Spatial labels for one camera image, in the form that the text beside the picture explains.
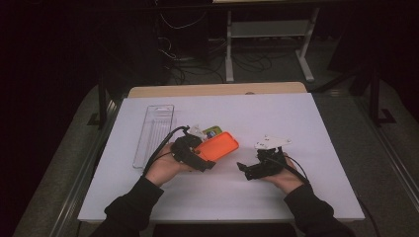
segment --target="orange phone case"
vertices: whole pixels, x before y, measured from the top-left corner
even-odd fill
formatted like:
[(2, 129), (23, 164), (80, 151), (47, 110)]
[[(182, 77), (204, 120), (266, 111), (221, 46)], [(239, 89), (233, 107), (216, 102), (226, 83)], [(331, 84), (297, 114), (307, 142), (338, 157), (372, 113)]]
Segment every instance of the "orange phone case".
[(238, 142), (230, 133), (224, 131), (219, 135), (201, 143), (195, 148), (198, 156), (204, 160), (216, 161), (238, 148)]

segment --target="black cable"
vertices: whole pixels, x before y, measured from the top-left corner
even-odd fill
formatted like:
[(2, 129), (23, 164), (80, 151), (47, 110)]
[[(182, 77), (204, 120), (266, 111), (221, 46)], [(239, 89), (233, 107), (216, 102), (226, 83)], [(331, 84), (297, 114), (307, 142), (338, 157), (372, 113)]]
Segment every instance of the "black cable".
[(288, 171), (290, 171), (291, 173), (293, 173), (295, 176), (297, 176), (305, 185), (309, 185), (310, 181), (304, 177), (302, 174), (300, 174), (296, 169), (294, 169), (293, 167), (287, 165), (287, 164), (283, 164), (277, 160), (274, 160), (272, 158), (267, 158), (267, 160), (272, 161), (278, 165), (281, 165), (282, 167), (284, 167), (285, 169), (287, 169)]
[(364, 211), (367, 213), (367, 216), (370, 218), (371, 222), (373, 223), (374, 230), (376, 231), (376, 236), (380, 237), (381, 235), (379, 234), (378, 226), (373, 218), (373, 215), (370, 213), (370, 211), (367, 209), (367, 206), (359, 197), (357, 197), (357, 200), (360, 203), (361, 207), (364, 209)]
[(296, 160), (294, 160), (294, 158), (292, 158), (292, 157), (290, 157), (290, 156), (285, 156), (285, 157), (287, 157), (287, 158), (289, 158), (290, 160), (292, 160), (292, 161), (294, 161), (298, 166), (299, 166), (299, 168), (302, 170), (302, 172), (304, 173), (304, 176), (305, 176), (305, 178), (306, 179), (308, 179), (308, 177), (307, 177), (307, 175), (305, 174), (305, 171), (304, 171), (304, 169), (302, 169), (302, 167), (299, 165), (299, 163), (298, 162), (296, 162)]
[(169, 134), (167, 134), (167, 136), (163, 139), (163, 141), (160, 143), (160, 145), (157, 147), (157, 149), (154, 151), (154, 153), (148, 159), (147, 164), (145, 165), (144, 171), (142, 172), (143, 176), (145, 176), (147, 174), (151, 165), (156, 160), (157, 154), (160, 152), (160, 150), (163, 148), (163, 146), (165, 146), (166, 143), (169, 142), (169, 139), (173, 136), (173, 134), (180, 129), (187, 130), (187, 129), (189, 129), (189, 127), (188, 126), (179, 126), (179, 127), (175, 128), (174, 130), (172, 130), (171, 132), (169, 132)]

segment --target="table top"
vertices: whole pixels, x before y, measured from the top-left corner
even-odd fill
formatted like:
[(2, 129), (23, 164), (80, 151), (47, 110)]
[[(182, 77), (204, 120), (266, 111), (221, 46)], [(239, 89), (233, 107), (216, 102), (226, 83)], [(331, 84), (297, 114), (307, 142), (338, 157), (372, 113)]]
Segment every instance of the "table top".
[(134, 87), (129, 98), (176, 97), (176, 96), (220, 96), (248, 94), (284, 94), (307, 92), (300, 82), (208, 84), (182, 86)]
[(125, 99), (79, 213), (80, 220), (104, 220), (105, 207), (135, 184), (141, 171), (132, 168), (132, 162), (145, 111), (150, 105), (167, 104), (175, 106), (176, 126), (219, 125), (234, 136), (240, 147), (211, 170), (183, 173), (163, 186), (165, 194), (154, 206), (151, 221), (293, 220), (281, 191), (267, 182), (247, 181), (236, 165), (236, 162), (258, 163), (253, 145), (266, 134), (293, 141), (284, 150), (303, 167), (316, 194), (334, 207), (336, 218), (345, 221), (364, 218), (311, 95), (292, 93)]

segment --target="white part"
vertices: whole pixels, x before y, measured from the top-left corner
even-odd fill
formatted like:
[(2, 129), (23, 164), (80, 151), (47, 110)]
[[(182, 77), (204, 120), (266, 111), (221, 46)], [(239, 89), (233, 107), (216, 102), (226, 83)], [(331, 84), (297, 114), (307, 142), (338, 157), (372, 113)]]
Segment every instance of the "white part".
[(207, 139), (207, 136), (200, 130), (200, 127), (196, 124), (189, 128), (188, 133), (199, 137), (200, 139)]
[(255, 148), (261, 150), (269, 150), (291, 143), (291, 140), (287, 138), (278, 138), (275, 136), (265, 135), (265, 137), (261, 141), (256, 143)]

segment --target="finger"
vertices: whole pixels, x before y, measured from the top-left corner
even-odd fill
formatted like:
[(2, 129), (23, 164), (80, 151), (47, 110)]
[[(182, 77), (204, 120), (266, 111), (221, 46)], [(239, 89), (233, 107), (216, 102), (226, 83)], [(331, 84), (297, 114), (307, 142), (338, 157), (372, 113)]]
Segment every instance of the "finger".
[(180, 163), (180, 168), (181, 168), (181, 171), (195, 171), (194, 168), (184, 163)]

